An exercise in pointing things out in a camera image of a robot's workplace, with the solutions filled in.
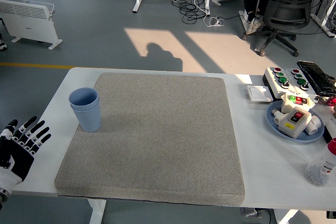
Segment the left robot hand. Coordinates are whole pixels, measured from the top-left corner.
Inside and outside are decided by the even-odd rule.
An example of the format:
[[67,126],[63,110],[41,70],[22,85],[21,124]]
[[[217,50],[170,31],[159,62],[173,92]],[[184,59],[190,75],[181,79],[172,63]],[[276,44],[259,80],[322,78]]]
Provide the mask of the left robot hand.
[[1,132],[1,202],[5,202],[16,185],[27,177],[34,156],[51,137],[49,127],[33,116],[18,126],[16,119],[9,122]]

